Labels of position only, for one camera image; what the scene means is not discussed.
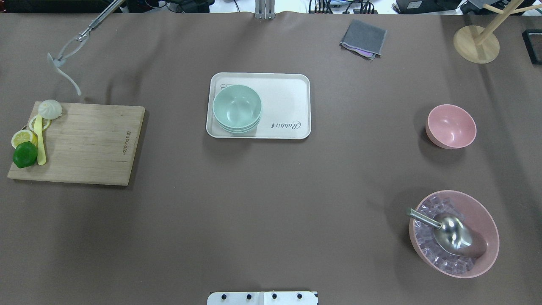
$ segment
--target black box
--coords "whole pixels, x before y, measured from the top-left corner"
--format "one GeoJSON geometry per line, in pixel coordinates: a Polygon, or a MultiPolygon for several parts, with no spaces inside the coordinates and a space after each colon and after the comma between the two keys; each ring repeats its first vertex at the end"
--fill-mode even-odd
{"type": "Polygon", "coordinates": [[[542,65],[542,30],[526,30],[523,41],[533,65],[542,65]]]}
{"type": "Polygon", "coordinates": [[[461,0],[396,0],[400,14],[455,10],[461,0]]]}
{"type": "Polygon", "coordinates": [[[4,0],[6,12],[100,13],[110,5],[104,0],[4,0]]]}

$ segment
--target white tray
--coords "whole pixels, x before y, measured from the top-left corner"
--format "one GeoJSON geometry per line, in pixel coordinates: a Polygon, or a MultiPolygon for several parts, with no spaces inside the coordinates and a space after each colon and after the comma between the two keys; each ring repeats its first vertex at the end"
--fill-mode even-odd
{"type": "Polygon", "coordinates": [[[304,139],[311,133],[311,84],[302,74],[217,73],[211,79],[207,133],[215,138],[304,139]],[[231,85],[254,89],[262,99],[258,126],[244,134],[231,134],[212,114],[212,102],[231,85]]]}

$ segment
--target wooden cutting board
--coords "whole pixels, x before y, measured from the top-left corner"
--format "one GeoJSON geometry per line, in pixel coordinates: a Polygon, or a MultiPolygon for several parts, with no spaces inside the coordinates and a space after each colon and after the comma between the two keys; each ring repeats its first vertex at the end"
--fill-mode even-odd
{"type": "MultiPolygon", "coordinates": [[[[40,103],[29,119],[37,115],[40,103]]],[[[25,168],[12,163],[8,178],[128,185],[145,108],[60,104],[62,116],[43,132],[47,163],[25,168]]]]}

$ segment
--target metal mount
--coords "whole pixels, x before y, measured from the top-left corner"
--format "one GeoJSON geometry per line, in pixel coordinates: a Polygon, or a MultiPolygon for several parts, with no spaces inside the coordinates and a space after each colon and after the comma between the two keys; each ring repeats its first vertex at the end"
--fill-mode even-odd
{"type": "Polygon", "coordinates": [[[316,291],[252,291],[211,293],[207,305],[318,305],[316,291]]]}
{"type": "Polygon", "coordinates": [[[256,19],[275,19],[275,0],[256,0],[256,19]]]}

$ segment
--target lime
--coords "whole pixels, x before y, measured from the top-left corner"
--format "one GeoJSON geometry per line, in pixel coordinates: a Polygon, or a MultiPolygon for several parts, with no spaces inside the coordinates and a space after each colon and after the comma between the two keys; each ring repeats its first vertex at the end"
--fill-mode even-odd
{"type": "Polygon", "coordinates": [[[36,163],[37,147],[31,142],[23,142],[13,152],[13,163],[19,168],[28,167],[36,163]]]}
{"type": "Polygon", "coordinates": [[[19,130],[11,138],[11,146],[16,148],[19,144],[24,142],[31,142],[34,145],[37,145],[37,137],[34,133],[28,129],[19,130]]]}

